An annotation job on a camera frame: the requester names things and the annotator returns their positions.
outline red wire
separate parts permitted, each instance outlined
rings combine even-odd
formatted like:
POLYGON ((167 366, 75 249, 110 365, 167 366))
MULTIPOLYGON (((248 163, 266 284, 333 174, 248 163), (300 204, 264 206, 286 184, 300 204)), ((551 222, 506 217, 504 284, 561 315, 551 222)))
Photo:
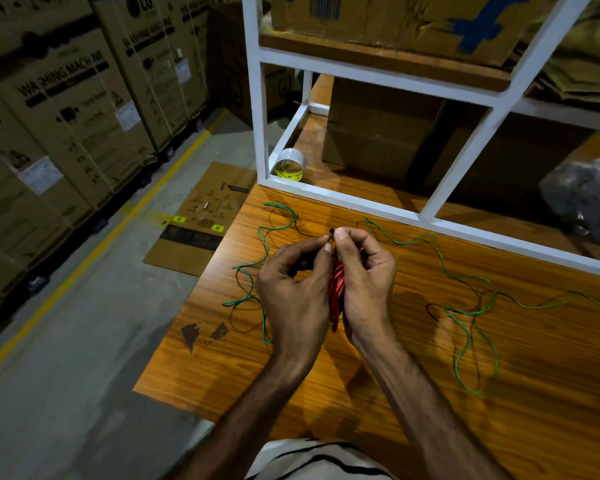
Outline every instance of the red wire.
POLYGON ((329 278, 329 321, 331 330, 338 329, 340 313, 344 311, 344 266, 333 252, 333 270, 329 278))

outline hand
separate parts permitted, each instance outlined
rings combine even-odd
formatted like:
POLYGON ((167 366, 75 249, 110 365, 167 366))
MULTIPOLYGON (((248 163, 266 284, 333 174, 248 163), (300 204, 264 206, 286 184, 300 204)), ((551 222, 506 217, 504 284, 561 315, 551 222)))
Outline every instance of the hand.
POLYGON ((362 229, 339 227, 333 236, 344 266, 345 331, 362 352, 382 344, 387 336, 395 336, 388 309, 395 259, 362 229), (366 256, 364 262, 360 250, 366 256))
POLYGON ((329 236, 282 246, 258 276, 256 290, 267 312, 273 355, 306 375, 329 329, 327 291, 333 260, 329 236), (297 271, 312 269, 304 281, 297 271))

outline metal shelf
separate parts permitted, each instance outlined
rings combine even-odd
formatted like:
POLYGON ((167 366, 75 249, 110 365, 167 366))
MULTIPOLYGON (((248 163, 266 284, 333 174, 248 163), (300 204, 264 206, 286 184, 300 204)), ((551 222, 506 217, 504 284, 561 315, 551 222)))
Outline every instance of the metal shelf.
POLYGON ((415 54, 410 54, 405 58, 397 56, 393 50, 360 51, 355 44, 325 43, 321 39, 318 39, 320 41, 318 43, 314 40, 316 38, 282 36, 280 32, 276 33, 267 29, 261 34, 262 1, 242 0, 258 183, 374 216, 422 227, 433 232, 453 235, 468 241, 600 274, 600 260, 436 218, 442 205, 510 112, 519 112, 600 130, 600 112, 524 97, 538 72, 544 67, 549 56, 589 1, 559 0, 511 72, 508 87, 498 92, 493 90, 493 87, 502 84, 504 80, 502 71, 498 70, 415 54), (290 51, 290 48, 304 53, 290 51), (385 62, 378 63, 378 60, 385 60, 385 62), (262 72, 264 63, 305 71, 302 104, 271 156, 269 156, 264 134, 266 116, 266 95, 262 72), (450 74, 453 74, 454 71, 456 75, 460 76, 451 77, 450 74), (310 81, 313 72, 470 102, 487 106, 490 109, 467 140, 426 206, 421 212, 416 213, 314 185, 293 182, 271 174, 278 154, 284 149, 306 113, 328 114, 327 106, 310 101, 310 81), (451 82, 452 80, 462 81, 463 84, 451 82))

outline concrete floor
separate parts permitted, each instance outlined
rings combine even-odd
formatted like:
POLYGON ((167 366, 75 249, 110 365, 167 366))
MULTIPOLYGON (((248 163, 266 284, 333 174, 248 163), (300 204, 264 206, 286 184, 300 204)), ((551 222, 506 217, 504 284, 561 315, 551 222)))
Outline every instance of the concrete floor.
MULTIPOLYGON (((270 141, 282 135, 281 126, 269 126, 270 141)), ((182 145, 154 183, 199 136, 182 145)), ((211 426, 132 391, 197 281, 142 261, 209 163, 255 168, 253 151, 252 132, 228 114, 0 364, 0 480, 156 479, 211 426)), ((138 191, 19 310, 0 346, 150 188, 138 191)))

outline yellow floor line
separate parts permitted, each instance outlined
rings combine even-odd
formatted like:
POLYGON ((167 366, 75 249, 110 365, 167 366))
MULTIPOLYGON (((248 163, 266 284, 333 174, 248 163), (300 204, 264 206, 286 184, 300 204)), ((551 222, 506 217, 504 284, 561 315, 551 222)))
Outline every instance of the yellow floor line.
POLYGON ((153 196, 162 188, 162 186, 167 183, 167 181, 174 176, 174 174, 178 171, 178 169, 186 162, 189 157, 195 152, 198 147, 213 133, 218 124, 224 119, 226 116, 226 110, 223 110, 218 116, 218 119, 209 126, 208 130, 205 130, 199 138, 189 147, 189 149, 179 158, 176 163, 173 164, 171 168, 158 180, 154 186, 147 192, 140 202, 131 209, 131 211, 122 219, 120 224, 115 226, 113 230, 104 238, 104 240, 98 244, 96 249, 94 249, 91 254, 87 256, 87 258, 80 263, 80 265, 71 273, 71 275, 64 281, 56 290, 51 293, 51 296, 45 300, 42 306, 39 307, 33 313, 31 318, 27 320, 24 325, 22 325, 21 329, 10 338, 2 347, 0 347, 0 364, 7 357, 7 355, 12 352, 14 348, 20 343, 20 341, 26 337, 29 332, 33 330, 33 327, 42 319, 43 316, 56 304, 56 302, 62 298, 64 293, 66 293, 69 288, 71 288, 72 284, 74 284, 80 275, 84 273, 87 268, 92 265, 92 263, 100 256, 107 247, 113 242, 113 240, 122 232, 122 230, 127 227, 129 222, 133 220, 133 218, 137 215, 140 210, 144 208, 144 206, 153 198, 153 196))

